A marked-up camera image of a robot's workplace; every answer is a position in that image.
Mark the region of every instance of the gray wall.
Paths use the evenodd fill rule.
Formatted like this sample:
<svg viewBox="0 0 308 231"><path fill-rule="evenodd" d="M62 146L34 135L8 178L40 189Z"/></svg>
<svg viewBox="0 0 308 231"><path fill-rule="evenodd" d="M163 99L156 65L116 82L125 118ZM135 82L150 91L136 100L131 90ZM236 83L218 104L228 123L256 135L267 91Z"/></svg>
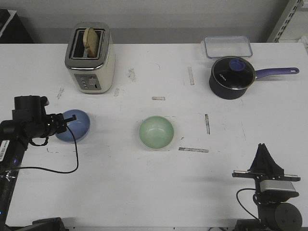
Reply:
<svg viewBox="0 0 308 231"><path fill-rule="evenodd" d="M112 29L114 43L197 43L209 35L265 42L288 0L1 0L37 43L67 43L79 22Z"/></svg>

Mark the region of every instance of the tape mark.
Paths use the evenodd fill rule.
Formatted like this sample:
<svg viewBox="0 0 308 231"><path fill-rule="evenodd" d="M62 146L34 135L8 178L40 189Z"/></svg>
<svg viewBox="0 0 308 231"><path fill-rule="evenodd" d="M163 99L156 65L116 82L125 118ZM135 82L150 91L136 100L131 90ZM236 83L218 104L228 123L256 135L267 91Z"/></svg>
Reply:
<svg viewBox="0 0 308 231"><path fill-rule="evenodd" d="M136 75L135 75L135 69L131 68L128 70L128 74L127 74L128 78L132 81L132 82L136 82Z"/></svg>
<svg viewBox="0 0 308 231"><path fill-rule="evenodd" d="M58 92L58 95L57 95L57 98L58 100L60 99L60 97L62 96L62 93L64 92L64 88L60 88L59 89L59 92Z"/></svg>
<svg viewBox="0 0 308 231"><path fill-rule="evenodd" d="M187 67L188 69L188 75L189 75L189 81L191 83L191 85L194 85L194 79L193 79L193 69L191 66Z"/></svg>
<svg viewBox="0 0 308 231"><path fill-rule="evenodd" d="M187 151L187 152L197 152L197 153L208 153L207 149L200 148L179 148L179 151Z"/></svg>
<svg viewBox="0 0 308 231"><path fill-rule="evenodd" d="M166 100L165 96L153 96L152 100Z"/></svg>
<svg viewBox="0 0 308 231"><path fill-rule="evenodd" d="M119 95L119 93L120 93L120 89L119 89L119 88L117 88L117 89L115 90L114 96L115 96L115 97L116 97L116 96L118 96L118 95Z"/></svg>
<svg viewBox="0 0 308 231"><path fill-rule="evenodd" d="M210 134L210 124L208 122L208 114L205 114L205 125L207 134Z"/></svg>

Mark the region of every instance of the black cable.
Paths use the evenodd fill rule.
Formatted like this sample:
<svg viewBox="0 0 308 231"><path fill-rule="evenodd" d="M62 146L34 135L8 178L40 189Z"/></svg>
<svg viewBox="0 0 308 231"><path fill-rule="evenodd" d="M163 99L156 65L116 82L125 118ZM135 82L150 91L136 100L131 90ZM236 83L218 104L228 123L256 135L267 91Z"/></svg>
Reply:
<svg viewBox="0 0 308 231"><path fill-rule="evenodd" d="M222 230L222 231L226 231L223 227L218 227L218 229L220 229L220 230Z"/></svg>
<svg viewBox="0 0 308 231"><path fill-rule="evenodd" d="M8 171L12 171L12 170L20 170L20 169L39 169L39 170L44 170L44 171L48 171L48 172L54 172L54 173L60 173L60 174L69 174L69 173L73 173L75 172L78 167L79 167L79 159L78 159L78 151L77 151L77 142L76 142L76 138L72 132L72 130L68 127L68 125L66 125L66 128L70 131L70 133L72 134L73 136L73 139L74 139L74 144L75 144L75 151L76 151L76 161L77 161L77 165L76 165L76 168L74 170L71 170L71 171L68 171L68 172L62 172L62 171L56 171L56 170L52 170L52 169L49 169L49 168L44 168L44 167L14 167L14 168L11 168L11 169L7 169L5 170L4 172L8 172Z"/></svg>
<svg viewBox="0 0 308 231"><path fill-rule="evenodd" d="M255 219L257 219L257 220L260 220L260 219L257 218L255 215L253 215L251 212L249 212L249 211L242 205L242 203L240 202L240 200L239 200L239 193L240 193L241 191L244 191L244 190L253 190L253 191L256 191L255 189L250 189L250 188L240 189L240 190L237 191L237 193L236 193L236 200L237 200L237 202L240 204L240 206L241 206L249 215L251 215L253 218L255 218Z"/></svg>
<svg viewBox="0 0 308 231"><path fill-rule="evenodd" d="M37 146L37 147L39 147L39 146L46 146L46 145L48 144L48 139L49 139L49 137L46 137L46 138L45 138L45 142L42 143L42 144L36 144L36 143L33 142L32 139L29 141L29 143L30 143L31 145Z"/></svg>

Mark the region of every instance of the toaster slot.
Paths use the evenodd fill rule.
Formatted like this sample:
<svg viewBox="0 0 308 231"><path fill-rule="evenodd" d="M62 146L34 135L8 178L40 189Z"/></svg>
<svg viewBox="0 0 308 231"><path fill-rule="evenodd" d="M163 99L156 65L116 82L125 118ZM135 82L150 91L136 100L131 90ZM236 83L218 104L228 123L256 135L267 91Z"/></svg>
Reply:
<svg viewBox="0 0 308 231"><path fill-rule="evenodd" d="M103 29L95 29L95 32L97 36L99 37L99 46L98 46L98 52L97 56L94 58L88 57L88 53L83 45L83 35L85 32L84 29L78 29L75 33L75 41L73 45L73 49L71 52L71 59L99 59L100 57L100 50L103 43L103 37L104 37L104 30Z"/></svg>

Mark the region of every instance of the white table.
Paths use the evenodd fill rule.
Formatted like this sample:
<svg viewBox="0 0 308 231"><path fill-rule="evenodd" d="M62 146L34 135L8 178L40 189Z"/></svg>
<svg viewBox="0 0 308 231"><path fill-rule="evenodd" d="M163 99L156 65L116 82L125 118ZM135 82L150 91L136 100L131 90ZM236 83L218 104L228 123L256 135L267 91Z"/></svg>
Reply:
<svg viewBox="0 0 308 231"><path fill-rule="evenodd" d="M20 171L9 225L61 217L66 226L77 227L234 226L236 219L250 218L235 193L254 187L254 181L231 174L250 167L259 143L285 173L302 177L294 183L300 196L289 202L308 225L308 57L302 44L252 44L248 60L256 70L294 66L300 73L258 80L231 101L211 91L214 61L200 44L115 45L114 82L101 95L76 89L64 65L66 47L0 45L1 121L12 118L13 98L20 95L47 96L48 114L81 109L91 119L89 134L78 143L77 172ZM129 78L131 69L135 80ZM153 101L153 96L166 100ZM138 137L142 120L152 115L165 116L175 129L173 142L160 151L149 150ZM23 160L23 166L63 171L75 163L74 146L55 136L48 146L29 146ZM257 214L252 192L240 199Z"/></svg>

